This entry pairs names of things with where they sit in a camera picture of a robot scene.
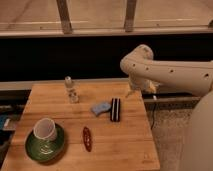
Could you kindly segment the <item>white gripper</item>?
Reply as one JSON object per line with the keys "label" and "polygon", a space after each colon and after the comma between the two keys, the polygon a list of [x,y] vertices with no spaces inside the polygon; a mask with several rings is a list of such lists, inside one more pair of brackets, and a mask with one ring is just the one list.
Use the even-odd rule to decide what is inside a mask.
{"label": "white gripper", "polygon": [[151,80],[144,79],[141,77],[130,76],[129,85],[131,89],[128,90],[125,98],[128,98],[134,92],[133,90],[140,90],[153,94],[157,92],[156,86]]}

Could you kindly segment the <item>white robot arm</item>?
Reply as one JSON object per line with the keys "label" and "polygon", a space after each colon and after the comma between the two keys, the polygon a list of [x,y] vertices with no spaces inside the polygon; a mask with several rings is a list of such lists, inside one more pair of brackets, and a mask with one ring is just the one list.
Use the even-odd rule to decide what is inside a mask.
{"label": "white robot arm", "polygon": [[189,120],[178,171],[213,171],[213,60],[159,61],[153,56],[141,44],[121,59],[120,68],[132,89],[147,90],[154,81],[201,97]]}

